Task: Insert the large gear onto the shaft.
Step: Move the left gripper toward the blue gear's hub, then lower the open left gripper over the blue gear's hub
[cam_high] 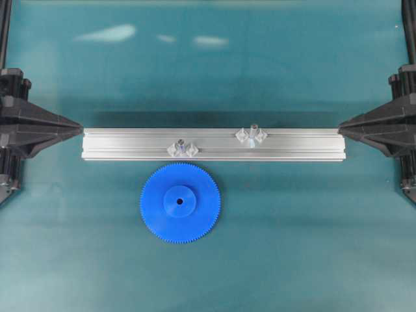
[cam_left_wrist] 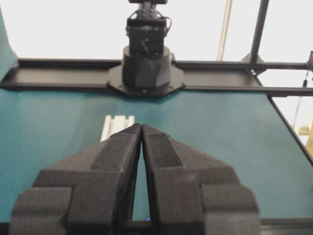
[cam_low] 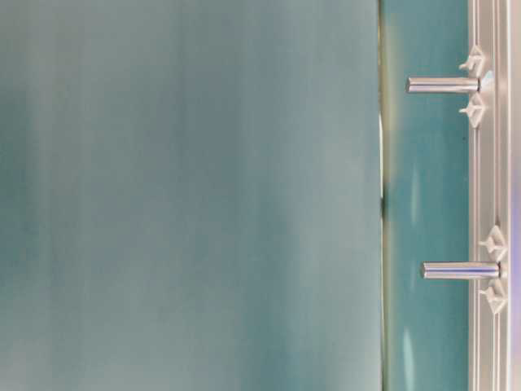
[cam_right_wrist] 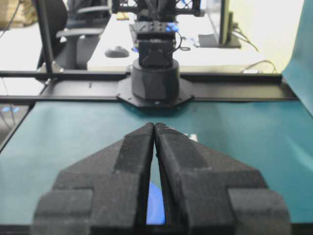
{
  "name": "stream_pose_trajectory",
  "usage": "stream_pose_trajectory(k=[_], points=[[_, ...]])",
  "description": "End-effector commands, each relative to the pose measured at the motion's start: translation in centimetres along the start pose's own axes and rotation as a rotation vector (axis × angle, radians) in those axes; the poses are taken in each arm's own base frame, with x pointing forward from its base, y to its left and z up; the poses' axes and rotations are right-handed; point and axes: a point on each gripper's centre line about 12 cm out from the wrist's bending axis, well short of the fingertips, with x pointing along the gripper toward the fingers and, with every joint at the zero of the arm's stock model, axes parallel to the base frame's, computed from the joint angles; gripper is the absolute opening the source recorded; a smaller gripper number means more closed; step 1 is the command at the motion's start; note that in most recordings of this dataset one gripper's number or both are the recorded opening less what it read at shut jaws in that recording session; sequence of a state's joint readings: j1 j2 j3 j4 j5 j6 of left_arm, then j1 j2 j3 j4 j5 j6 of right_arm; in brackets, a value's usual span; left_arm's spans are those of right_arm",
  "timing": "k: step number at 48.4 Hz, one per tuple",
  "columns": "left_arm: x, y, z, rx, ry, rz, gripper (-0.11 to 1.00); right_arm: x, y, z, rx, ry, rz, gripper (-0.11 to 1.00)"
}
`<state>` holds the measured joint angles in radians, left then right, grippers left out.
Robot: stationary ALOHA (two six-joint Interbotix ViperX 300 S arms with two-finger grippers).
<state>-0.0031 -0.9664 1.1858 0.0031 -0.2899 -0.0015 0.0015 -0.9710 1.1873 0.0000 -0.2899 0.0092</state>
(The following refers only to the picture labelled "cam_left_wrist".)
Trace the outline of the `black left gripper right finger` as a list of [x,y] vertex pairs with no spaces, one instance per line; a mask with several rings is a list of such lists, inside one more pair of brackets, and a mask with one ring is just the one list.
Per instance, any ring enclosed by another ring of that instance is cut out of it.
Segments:
[[258,235],[255,196],[234,168],[147,124],[141,128],[152,221],[162,235]]

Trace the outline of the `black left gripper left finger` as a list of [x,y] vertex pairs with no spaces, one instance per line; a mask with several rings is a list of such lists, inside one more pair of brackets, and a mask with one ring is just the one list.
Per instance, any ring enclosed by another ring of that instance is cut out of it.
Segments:
[[113,235],[132,217],[141,125],[42,169],[21,193],[11,235]]

